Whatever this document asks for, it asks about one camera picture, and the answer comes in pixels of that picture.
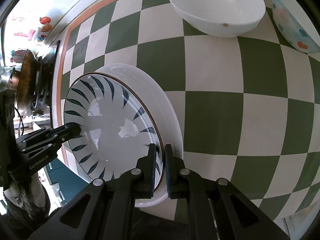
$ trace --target green and white checkered surface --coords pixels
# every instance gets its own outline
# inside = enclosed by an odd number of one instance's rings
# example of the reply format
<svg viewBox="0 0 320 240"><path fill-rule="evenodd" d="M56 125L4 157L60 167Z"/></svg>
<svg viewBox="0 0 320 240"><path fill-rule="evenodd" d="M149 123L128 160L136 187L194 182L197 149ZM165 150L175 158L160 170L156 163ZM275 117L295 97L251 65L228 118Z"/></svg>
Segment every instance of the green and white checkered surface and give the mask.
<svg viewBox="0 0 320 240"><path fill-rule="evenodd" d="M62 109L76 78L111 63L137 66L165 91L186 167L229 179L273 220L320 199L320 62L291 47L270 8L253 31L218 38L169 0L110 3L71 32Z"/></svg>

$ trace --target kitchen counter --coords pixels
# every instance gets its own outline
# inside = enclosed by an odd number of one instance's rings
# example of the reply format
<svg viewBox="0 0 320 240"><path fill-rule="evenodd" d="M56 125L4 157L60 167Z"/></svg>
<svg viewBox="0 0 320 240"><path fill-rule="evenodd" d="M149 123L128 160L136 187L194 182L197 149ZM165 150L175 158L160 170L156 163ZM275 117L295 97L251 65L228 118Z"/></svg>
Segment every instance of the kitchen counter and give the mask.
<svg viewBox="0 0 320 240"><path fill-rule="evenodd" d="M219 38L182 20L169 0L100 0L64 37L54 80L57 125L79 76L111 63L133 65L171 101L187 168L207 179L227 178L273 220L320 199L320 56L295 50L271 8L251 32ZM68 144L62 156L90 181ZM145 209L186 218L185 200Z"/></svg>

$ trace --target silver rivet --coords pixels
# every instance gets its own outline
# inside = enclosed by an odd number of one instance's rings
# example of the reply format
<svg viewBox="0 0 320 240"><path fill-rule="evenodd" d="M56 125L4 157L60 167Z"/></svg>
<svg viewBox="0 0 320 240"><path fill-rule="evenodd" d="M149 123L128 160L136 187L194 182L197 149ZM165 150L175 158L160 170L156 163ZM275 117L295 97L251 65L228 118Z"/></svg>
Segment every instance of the silver rivet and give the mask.
<svg viewBox="0 0 320 240"><path fill-rule="evenodd" d="M135 169L133 169L133 170L131 171L131 173L132 173L133 175L139 175L139 174L141 173L141 170L135 168Z"/></svg>
<svg viewBox="0 0 320 240"><path fill-rule="evenodd" d="M221 185L221 186L225 186L228 184L228 180L225 179L225 178L221 178L221 179L218 179L218 183Z"/></svg>
<svg viewBox="0 0 320 240"><path fill-rule="evenodd" d="M102 183L103 183L103 180L102 180L102 179L95 179L95 180L93 181L93 185L95 185L95 186L101 186Z"/></svg>
<svg viewBox="0 0 320 240"><path fill-rule="evenodd" d="M181 173L182 175L188 175L188 174L190 173L190 170L188 170L188 169L182 169L182 170L180 171L180 173Z"/></svg>

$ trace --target floral bowl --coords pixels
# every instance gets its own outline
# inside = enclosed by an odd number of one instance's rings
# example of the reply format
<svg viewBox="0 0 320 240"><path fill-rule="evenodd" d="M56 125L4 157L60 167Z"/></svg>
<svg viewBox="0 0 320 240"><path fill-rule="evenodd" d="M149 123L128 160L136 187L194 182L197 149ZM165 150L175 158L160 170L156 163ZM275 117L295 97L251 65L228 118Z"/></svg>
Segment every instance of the floral bowl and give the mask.
<svg viewBox="0 0 320 240"><path fill-rule="evenodd" d="M272 0L273 19L284 38L297 50L320 52L320 36L296 0Z"/></svg>

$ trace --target blue flower sticker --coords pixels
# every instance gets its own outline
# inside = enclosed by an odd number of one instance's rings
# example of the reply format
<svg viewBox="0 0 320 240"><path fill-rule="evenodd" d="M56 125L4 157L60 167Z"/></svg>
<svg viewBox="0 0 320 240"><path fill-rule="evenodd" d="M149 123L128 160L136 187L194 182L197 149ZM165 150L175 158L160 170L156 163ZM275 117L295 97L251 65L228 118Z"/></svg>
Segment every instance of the blue flower sticker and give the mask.
<svg viewBox="0 0 320 240"><path fill-rule="evenodd" d="M306 31L305 31L305 30L300 29L299 32L301 33L301 36L302 36L302 37L306 37L306 38L308 37L308 35L306 34Z"/></svg>

